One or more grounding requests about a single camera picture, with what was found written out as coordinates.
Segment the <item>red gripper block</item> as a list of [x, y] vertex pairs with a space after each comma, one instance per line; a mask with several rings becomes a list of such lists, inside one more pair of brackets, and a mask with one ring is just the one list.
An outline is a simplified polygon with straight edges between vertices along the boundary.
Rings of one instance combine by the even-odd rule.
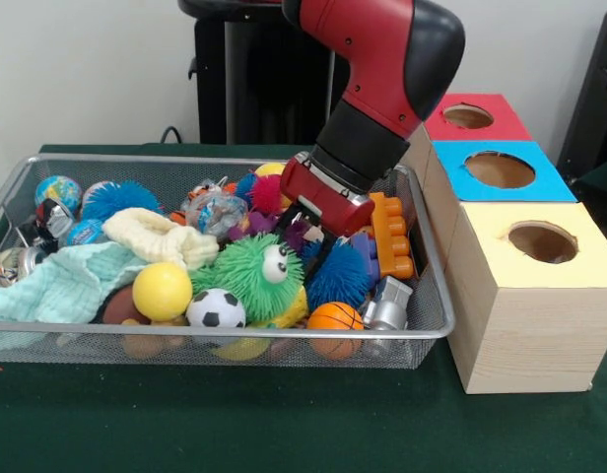
[[350, 237], [366, 226], [375, 208], [364, 194], [349, 189], [314, 165], [308, 152], [299, 152], [287, 162], [281, 175], [281, 192], [293, 203], [279, 217], [276, 234], [289, 229], [304, 235], [308, 230], [306, 212], [325, 229], [318, 251], [308, 260], [303, 283], [309, 284], [331, 253], [338, 237]]

